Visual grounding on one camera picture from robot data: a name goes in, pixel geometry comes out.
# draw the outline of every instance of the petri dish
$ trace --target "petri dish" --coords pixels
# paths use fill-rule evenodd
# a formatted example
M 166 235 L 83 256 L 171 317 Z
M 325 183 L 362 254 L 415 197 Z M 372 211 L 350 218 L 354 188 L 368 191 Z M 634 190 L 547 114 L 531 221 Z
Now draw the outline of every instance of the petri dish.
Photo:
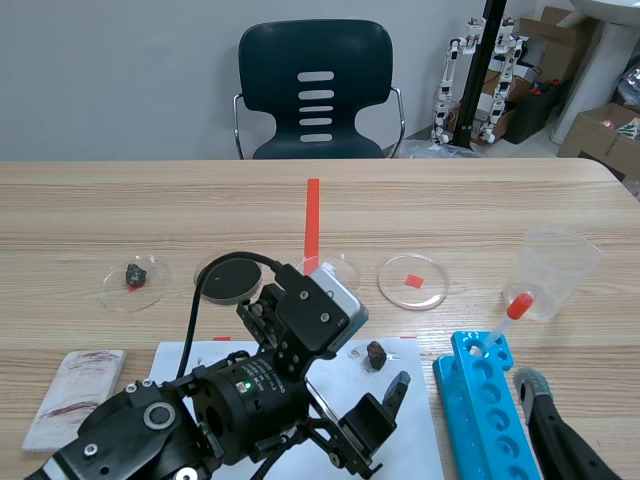
M 408 310 L 430 310 L 449 292 L 449 276 L 435 260 L 406 253 L 391 258 L 378 271 L 378 287 L 389 301 Z
M 132 287 L 127 284 L 127 267 L 131 264 L 146 272 L 144 285 Z M 129 261 L 112 267 L 102 282 L 99 298 L 109 310 L 133 313 L 160 300 L 167 293 L 170 283 L 171 271 L 165 262 L 153 255 L 136 255 Z
M 316 267 L 324 266 L 333 273 L 336 279 L 351 293 L 360 290 L 360 270 L 356 268 L 344 255 L 319 255 L 317 257 L 309 257 L 302 261 L 296 267 L 299 272 L 305 273 L 305 270 L 313 271 Z
M 197 285 L 202 270 L 219 255 L 203 260 L 193 274 Z M 216 305 L 235 305 L 251 298 L 260 288 L 262 269 L 260 264 L 242 258 L 227 260 L 218 265 L 207 277 L 202 298 Z

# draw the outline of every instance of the black rock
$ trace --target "black rock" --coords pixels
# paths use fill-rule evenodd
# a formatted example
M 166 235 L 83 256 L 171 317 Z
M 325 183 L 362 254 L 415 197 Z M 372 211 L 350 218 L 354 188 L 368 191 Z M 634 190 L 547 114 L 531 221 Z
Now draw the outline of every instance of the black rock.
M 367 345 L 367 355 L 374 370 L 381 370 L 387 361 L 387 352 L 384 351 L 382 345 L 375 341 Z
M 147 271 L 137 266 L 135 263 L 127 265 L 127 273 L 125 274 L 127 285 L 132 287 L 141 287 L 147 281 Z

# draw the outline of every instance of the clear plastic cup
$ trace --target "clear plastic cup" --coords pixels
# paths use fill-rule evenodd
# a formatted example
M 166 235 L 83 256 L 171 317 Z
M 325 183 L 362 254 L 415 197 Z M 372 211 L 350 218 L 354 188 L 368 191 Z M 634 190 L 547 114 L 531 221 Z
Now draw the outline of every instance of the clear plastic cup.
M 525 238 L 502 295 L 511 304 L 519 294 L 530 293 L 534 301 L 525 317 L 551 320 L 601 259 L 602 252 L 582 235 L 554 226 L 535 228 Z

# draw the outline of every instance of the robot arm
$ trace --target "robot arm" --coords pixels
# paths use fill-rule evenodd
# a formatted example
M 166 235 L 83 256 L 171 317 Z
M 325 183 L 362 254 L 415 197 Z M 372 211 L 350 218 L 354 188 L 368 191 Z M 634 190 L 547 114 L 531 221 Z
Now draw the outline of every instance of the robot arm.
M 482 21 L 472 18 L 467 22 L 467 35 L 461 38 L 453 38 L 449 42 L 447 57 L 444 62 L 444 71 L 442 72 L 442 81 L 436 92 L 438 101 L 433 118 L 433 130 L 431 138 L 434 143 L 449 143 L 449 136 L 446 135 L 446 122 L 451 110 L 451 87 L 453 85 L 453 76 L 456 70 L 456 61 L 458 55 L 473 55 L 476 53 L 476 47 L 482 40 L 482 32 L 484 31 L 484 19 Z
M 431 139 L 434 143 L 449 143 L 449 136 L 445 133 L 447 118 L 451 110 L 452 96 L 451 86 L 455 73 L 455 64 L 458 55 L 473 55 L 476 47 L 482 40 L 484 31 L 484 20 L 482 22 L 471 19 L 467 23 L 467 36 L 464 38 L 454 38 L 450 42 L 447 58 L 445 60 L 442 81 L 436 92 L 437 102 L 434 111 L 433 130 Z M 493 100 L 487 121 L 480 127 L 479 136 L 489 143 L 495 141 L 493 130 L 495 129 L 502 113 L 505 109 L 505 99 L 511 89 L 513 81 L 513 68 L 522 54 L 522 40 L 513 35 L 514 21 L 510 17 L 505 17 L 500 23 L 494 53 L 504 55 L 505 61 L 500 69 L 500 81 L 493 92 Z
M 264 350 L 253 356 L 236 352 L 162 385 L 149 379 L 128 385 L 96 408 L 78 438 L 27 480 L 208 480 L 223 464 L 245 457 L 264 460 L 252 477 L 262 480 L 286 450 L 309 439 L 351 475 L 370 478 L 382 467 L 372 457 L 396 429 L 409 374 L 398 374 L 382 402 L 367 393 L 342 418 L 305 378 L 315 360 L 336 356 L 368 320 L 367 309 L 323 267 L 303 276 L 291 265 L 236 252 L 203 270 L 194 294 L 196 315 L 207 276 L 234 258 L 275 272 L 277 284 L 236 310 Z M 189 331 L 195 330 L 193 309 L 191 318 Z M 187 341 L 187 360 L 189 350 Z M 193 401 L 195 420 L 185 397 Z
M 493 130 L 498 124 L 502 113 L 506 106 L 506 98 L 511 90 L 511 82 L 513 81 L 513 68 L 522 54 L 522 40 L 514 35 L 514 22 L 511 18 L 504 18 L 498 31 L 496 46 L 494 52 L 498 55 L 504 55 L 505 60 L 502 62 L 500 69 L 500 80 L 493 91 L 493 99 L 487 120 L 480 127 L 480 138 L 489 143 L 495 141 Z

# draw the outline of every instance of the wood grain tabletop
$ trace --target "wood grain tabletop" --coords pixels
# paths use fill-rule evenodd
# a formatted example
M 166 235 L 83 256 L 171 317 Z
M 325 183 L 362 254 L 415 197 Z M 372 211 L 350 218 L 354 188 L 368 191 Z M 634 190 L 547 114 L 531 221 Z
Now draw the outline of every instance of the wood grain tabletop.
M 196 267 L 249 250 L 302 257 L 306 180 L 321 179 L 320 249 L 361 272 L 360 338 L 417 336 L 447 479 L 457 478 L 431 363 L 456 330 L 491 329 L 525 233 L 560 225 L 605 254 L 552 322 L 509 332 L 516 366 L 539 369 L 556 406 L 622 478 L 640 479 L 640 205 L 582 159 L 0 163 L 0 478 L 46 456 L 21 451 L 64 356 L 124 349 L 118 389 L 144 378 L 158 343 L 183 340 Z M 377 268 L 413 252 L 451 286 L 432 311 L 379 292 Z M 113 266 L 157 255 L 171 288 L 133 314 L 98 299 Z M 204 304 L 196 340 L 250 339 L 234 308 Z

